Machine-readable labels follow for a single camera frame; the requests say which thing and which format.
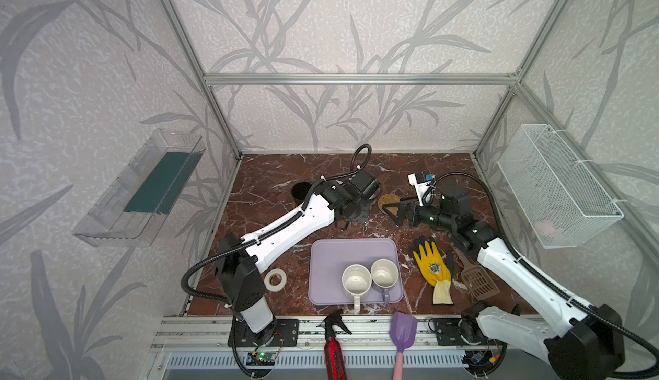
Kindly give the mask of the woven rattan round coaster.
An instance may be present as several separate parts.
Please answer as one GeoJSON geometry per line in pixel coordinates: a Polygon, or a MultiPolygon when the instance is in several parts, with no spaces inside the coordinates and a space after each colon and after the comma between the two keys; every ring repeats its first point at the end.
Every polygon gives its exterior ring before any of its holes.
{"type": "Polygon", "coordinates": [[[382,194],[379,197],[377,204],[379,211],[394,218],[398,217],[401,198],[396,194],[382,194]]]}

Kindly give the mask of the black mug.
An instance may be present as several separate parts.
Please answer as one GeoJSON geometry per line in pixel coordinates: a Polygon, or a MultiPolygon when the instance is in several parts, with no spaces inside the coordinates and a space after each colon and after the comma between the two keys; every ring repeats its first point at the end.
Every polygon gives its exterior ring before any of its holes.
{"type": "Polygon", "coordinates": [[[312,185],[307,182],[299,182],[291,189],[291,196],[296,206],[302,204],[307,197],[307,193],[312,188],[312,185]]]}

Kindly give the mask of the lilac mug white inside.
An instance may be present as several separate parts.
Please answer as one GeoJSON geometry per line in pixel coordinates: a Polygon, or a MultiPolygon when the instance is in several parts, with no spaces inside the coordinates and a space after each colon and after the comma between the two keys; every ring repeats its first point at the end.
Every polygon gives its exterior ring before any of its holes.
{"type": "Polygon", "coordinates": [[[391,302],[391,289],[399,279],[399,270],[393,261],[382,258],[375,261],[370,270],[372,282],[379,288],[385,304],[391,302]]]}

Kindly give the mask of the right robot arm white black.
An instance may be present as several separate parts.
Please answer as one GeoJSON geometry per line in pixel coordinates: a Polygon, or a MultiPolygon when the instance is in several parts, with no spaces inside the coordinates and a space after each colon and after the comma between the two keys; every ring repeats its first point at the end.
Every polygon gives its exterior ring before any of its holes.
{"type": "Polygon", "coordinates": [[[603,304],[596,307],[578,297],[522,256],[506,240],[501,227],[475,218],[470,193],[459,184],[439,185],[425,173],[412,174],[416,195],[379,204],[398,226],[428,225],[445,231],[456,248],[501,278],[543,318],[542,324],[501,311],[475,306],[472,315],[487,338],[511,344],[550,365],[561,379],[649,379],[658,365],[621,371],[625,340],[653,357],[658,349],[623,327],[621,316],[603,304]]]}

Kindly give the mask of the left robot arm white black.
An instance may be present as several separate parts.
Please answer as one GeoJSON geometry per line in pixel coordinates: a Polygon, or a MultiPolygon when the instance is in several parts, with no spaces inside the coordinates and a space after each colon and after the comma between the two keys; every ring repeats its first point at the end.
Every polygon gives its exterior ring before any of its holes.
{"type": "Polygon", "coordinates": [[[244,323],[256,345],[269,342],[276,333],[276,318],[265,298],[262,273],[282,254],[322,228],[340,222],[349,226],[367,221],[380,188],[376,177],[366,170],[371,155],[371,145],[360,145],[348,172],[322,176],[295,209],[240,238],[232,233],[225,236],[220,241],[220,253],[184,273],[182,290],[194,298],[223,303],[232,313],[234,329],[238,323],[244,323]],[[202,292],[190,284],[192,276],[209,264],[215,267],[222,294],[202,292]]]}

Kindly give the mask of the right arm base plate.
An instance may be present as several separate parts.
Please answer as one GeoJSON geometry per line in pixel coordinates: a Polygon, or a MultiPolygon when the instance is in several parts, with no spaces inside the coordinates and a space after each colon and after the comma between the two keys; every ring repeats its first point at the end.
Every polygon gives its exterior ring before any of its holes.
{"type": "Polygon", "coordinates": [[[439,346],[480,346],[482,340],[462,329],[462,318],[431,318],[429,330],[435,335],[439,346]]]}

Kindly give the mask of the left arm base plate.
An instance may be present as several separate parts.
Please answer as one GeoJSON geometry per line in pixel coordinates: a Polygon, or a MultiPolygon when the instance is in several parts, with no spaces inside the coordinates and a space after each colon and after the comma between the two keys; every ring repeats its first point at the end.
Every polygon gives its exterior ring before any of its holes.
{"type": "Polygon", "coordinates": [[[264,330],[252,332],[244,321],[237,321],[230,333],[230,347],[296,347],[300,320],[276,318],[264,330]]]}

